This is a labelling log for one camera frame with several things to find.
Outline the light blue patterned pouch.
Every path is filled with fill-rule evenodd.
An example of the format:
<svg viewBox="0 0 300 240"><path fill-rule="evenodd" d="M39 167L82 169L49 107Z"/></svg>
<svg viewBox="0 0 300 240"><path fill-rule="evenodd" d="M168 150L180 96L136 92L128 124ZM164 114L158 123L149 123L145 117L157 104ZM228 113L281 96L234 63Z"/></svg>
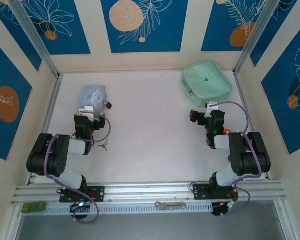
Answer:
<svg viewBox="0 0 300 240"><path fill-rule="evenodd" d="M85 85L79 98L78 109L85 106L93 106L94 116L105 111L107 101L106 87L103 85Z"/></svg>

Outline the mint green zip pouch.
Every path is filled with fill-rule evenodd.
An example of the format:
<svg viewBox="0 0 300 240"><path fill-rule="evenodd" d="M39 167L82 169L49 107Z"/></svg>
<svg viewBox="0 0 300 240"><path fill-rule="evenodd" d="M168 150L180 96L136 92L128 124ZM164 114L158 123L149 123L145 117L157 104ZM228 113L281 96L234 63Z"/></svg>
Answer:
<svg viewBox="0 0 300 240"><path fill-rule="evenodd" d="M185 95L197 108L209 102L226 101L233 86L213 61L204 61L186 67L182 71L181 83Z"/></svg>

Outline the black base controller box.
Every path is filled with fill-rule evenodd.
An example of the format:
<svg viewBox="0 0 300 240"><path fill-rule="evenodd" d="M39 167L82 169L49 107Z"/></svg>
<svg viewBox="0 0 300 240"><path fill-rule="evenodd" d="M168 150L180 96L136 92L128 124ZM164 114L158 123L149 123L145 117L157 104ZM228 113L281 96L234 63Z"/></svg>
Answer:
<svg viewBox="0 0 300 240"><path fill-rule="evenodd" d="M213 202L212 203L212 214L214 216L224 216L230 212L230 209L235 204L234 201L230 202Z"/></svg>
<svg viewBox="0 0 300 240"><path fill-rule="evenodd" d="M75 203L70 206L70 213L75 215L86 214L90 212L90 209L90 205L87 205L84 202L80 202L79 204Z"/></svg>

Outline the green circuit board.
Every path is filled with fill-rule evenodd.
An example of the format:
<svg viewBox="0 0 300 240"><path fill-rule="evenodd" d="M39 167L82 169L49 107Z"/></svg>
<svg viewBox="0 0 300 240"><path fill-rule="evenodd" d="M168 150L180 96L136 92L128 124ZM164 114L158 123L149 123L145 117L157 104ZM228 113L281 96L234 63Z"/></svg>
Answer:
<svg viewBox="0 0 300 240"><path fill-rule="evenodd" d="M22 214L39 213L46 210L47 203L44 201L29 202L22 206Z"/></svg>

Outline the aluminium side rail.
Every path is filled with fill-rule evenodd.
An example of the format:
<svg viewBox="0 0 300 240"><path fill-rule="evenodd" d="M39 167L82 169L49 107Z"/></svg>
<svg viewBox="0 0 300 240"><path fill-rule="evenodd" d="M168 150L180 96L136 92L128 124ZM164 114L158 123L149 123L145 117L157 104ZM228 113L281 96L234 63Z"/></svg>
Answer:
<svg viewBox="0 0 300 240"><path fill-rule="evenodd" d="M43 127L42 127L42 133L46 134L49 131L50 124L52 121L53 113L55 110L56 102L58 99L58 95L60 92L60 88L62 85L62 80L63 80L64 74L60 73L58 78L56 79L55 85L53 87L52 95L49 99L49 104L48 108L45 114L44 122L43 122Z"/></svg>
<svg viewBox="0 0 300 240"><path fill-rule="evenodd" d="M237 89L238 89L238 93L240 95L241 102L242 102L243 107L245 108L245 110L247 112L247 115L248 115L249 129L250 129L251 132L254 132L255 127L254 127L254 124L253 124L253 121L252 121L252 118L251 118L251 115L250 115L250 111L249 111L250 109L249 109L249 106L247 104L245 94L244 94L243 89L241 87L240 80L238 79L237 73L234 70L232 71L232 73L233 73L234 80L235 80L235 83L236 83L236 86L237 86Z"/></svg>

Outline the aluminium cross rail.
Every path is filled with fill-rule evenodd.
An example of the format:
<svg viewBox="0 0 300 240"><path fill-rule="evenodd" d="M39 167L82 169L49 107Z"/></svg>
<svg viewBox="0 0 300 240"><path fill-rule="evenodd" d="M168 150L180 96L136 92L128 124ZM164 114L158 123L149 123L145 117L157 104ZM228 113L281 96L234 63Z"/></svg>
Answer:
<svg viewBox="0 0 300 240"><path fill-rule="evenodd" d="M153 204L155 202L185 202L195 200L189 182L164 183L102 183L105 187L103 204ZM286 193L279 180L242 181L236 185L240 201L283 201ZM43 201L58 204L57 184L30 184L17 186L11 204L20 206L25 203Z"/></svg>

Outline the silver metal latch bracket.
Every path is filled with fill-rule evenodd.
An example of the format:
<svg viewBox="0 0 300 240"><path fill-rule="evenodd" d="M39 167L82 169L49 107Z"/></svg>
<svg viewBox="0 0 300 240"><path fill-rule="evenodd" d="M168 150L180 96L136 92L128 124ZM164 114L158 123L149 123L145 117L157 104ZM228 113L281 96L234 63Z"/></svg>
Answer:
<svg viewBox="0 0 300 240"><path fill-rule="evenodd" d="M159 202L156 201L154 206L158 211L174 211L174 210L185 210L187 205L184 202Z"/></svg>

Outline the aluminium frame post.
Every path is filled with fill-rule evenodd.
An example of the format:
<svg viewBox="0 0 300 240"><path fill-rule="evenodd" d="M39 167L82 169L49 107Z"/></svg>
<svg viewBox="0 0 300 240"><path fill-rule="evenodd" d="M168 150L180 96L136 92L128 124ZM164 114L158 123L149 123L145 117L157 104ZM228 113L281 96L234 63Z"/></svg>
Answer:
<svg viewBox="0 0 300 240"><path fill-rule="evenodd" d="M30 40L31 44L39 54L40 58L43 60L54 78L58 80L60 77L60 73L58 72L48 49L46 48L43 40L41 39L22 3L19 2L19 0L7 0L7 3L12 10L15 18L18 20L23 31Z"/></svg>
<svg viewBox="0 0 300 240"><path fill-rule="evenodd" d="M248 60L256 44L258 43L279 2L280 0L268 0L266 2L264 9L261 11L252 33L250 34L246 45L241 51L241 55L233 69L233 74L235 77L237 77L243 69L245 62Z"/></svg>

